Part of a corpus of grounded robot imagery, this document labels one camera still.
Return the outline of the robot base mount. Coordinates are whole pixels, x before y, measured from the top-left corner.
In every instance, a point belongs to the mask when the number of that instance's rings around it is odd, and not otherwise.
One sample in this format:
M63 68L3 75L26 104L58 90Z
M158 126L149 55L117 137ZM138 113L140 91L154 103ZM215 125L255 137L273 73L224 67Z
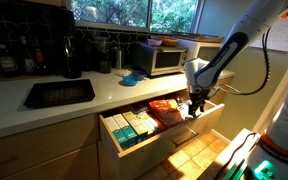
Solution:
M274 116L272 124L262 133L247 154L226 173L225 164L215 176L220 180L288 180L288 95Z

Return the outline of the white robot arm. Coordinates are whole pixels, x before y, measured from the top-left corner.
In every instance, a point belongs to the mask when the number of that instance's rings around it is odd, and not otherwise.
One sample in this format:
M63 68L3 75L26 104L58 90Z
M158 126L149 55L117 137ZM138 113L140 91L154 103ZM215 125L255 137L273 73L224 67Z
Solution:
M283 15L288 16L288 0L253 0L233 25L215 57L202 69L198 69L198 59L184 63L187 89L191 104L188 113L196 116L196 110L204 111L206 100L211 99L220 89L216 86L222 70L249 44L262 36L262 49L265 58L266 75L259 88L251 92L240 92L231 88L233 95L252 95L261 91L270 77L267 54L267 37L272 25Z

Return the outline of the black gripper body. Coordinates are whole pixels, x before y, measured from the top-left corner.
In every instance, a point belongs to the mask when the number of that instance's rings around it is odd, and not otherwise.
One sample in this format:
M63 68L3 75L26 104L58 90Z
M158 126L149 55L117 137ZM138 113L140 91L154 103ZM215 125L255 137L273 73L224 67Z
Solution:
M203 89L197 85L188 86L189 96L194 106L202 106L209 99L209 89Z

